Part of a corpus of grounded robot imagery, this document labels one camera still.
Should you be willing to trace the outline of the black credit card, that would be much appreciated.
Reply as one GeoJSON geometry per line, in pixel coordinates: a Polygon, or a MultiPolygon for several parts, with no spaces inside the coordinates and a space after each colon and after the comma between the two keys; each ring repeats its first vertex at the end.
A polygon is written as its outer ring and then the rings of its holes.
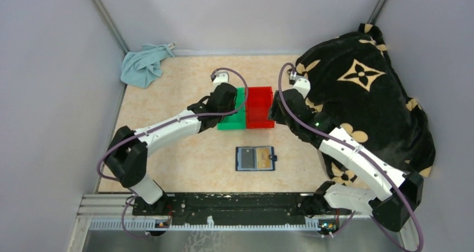
{"type": "Polygon", "coordinates": [[[240,155],[240,166],[242,169],[255,168],[255,150],[253,148],[243,148],[240,155]]]}

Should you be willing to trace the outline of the navy blue card holder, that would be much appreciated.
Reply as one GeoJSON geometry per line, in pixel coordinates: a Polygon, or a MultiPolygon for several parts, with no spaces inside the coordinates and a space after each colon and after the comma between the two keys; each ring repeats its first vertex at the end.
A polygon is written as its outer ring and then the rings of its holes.
{"type": "Polygon", "coordinates": [[[273,146],[239,146],[235,148],[235,170],[237,172],[270,172],[270,171],[275,171],[276,169],[276,161],[278,159],[278,156],[274,152],[274,147],[273,146]],[[255,150],[255,168],[254,169],[242,169],[240,166],[240,159],[241,159],[241,150],[243,148],[253,148],[255,150]],[[270,155],[270,160],[271,162],[271,167],[269,169],[258,169],[257,168],[257,157],[256,157],[256,150],[257,148],[269,148],[271,150],[271,155],[270,155]]]}

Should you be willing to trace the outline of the gold VIP card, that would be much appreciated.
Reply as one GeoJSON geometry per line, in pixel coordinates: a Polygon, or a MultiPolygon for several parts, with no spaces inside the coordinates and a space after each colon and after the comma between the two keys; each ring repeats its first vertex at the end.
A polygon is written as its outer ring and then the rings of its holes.
{"type": "Polygon", "coordinates": [[[271,167],[270,160],[271,150],[269,148],[257,148],[257,168],[258,169],[269,169],[271,167]]]}

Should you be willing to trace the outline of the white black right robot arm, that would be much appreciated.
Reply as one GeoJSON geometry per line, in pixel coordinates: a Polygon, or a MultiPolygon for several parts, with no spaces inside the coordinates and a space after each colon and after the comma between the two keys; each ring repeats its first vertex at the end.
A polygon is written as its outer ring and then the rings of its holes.
{"type": "Polygon", "coordinates": [[[290,89],[276,90],[268,117],[286,125],[302,142],[353,171],[367,188],[326,181],[301,203],[302,212],[318,215],[336,209],[351,210],[370,215],[393,232],[400,231],[408,221],[419,226],[415,210],[421,203],[423,178],[418,173],[390,166],[357,143],[328,115],[311,112],[305,104],[309,90],[310,83],[304,77],[292,81],[290,89]]]}

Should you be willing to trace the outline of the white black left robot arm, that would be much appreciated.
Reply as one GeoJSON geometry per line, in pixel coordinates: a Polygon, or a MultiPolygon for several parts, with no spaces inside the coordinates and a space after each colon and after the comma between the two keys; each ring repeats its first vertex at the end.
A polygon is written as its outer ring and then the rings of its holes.
{"type": "Polygon", "coordinates": [[[124,188],[140,197],[154,215],[163,214],[168,201],[157,182],[147,174],[147,161],[158,149],[180,139],[214,128],[236,112],[238,90],[225,71],[211,76],[214,91],[184,111],[155,125],[132,130],[119,128],[110,143],[104,164],[124,188]]]}

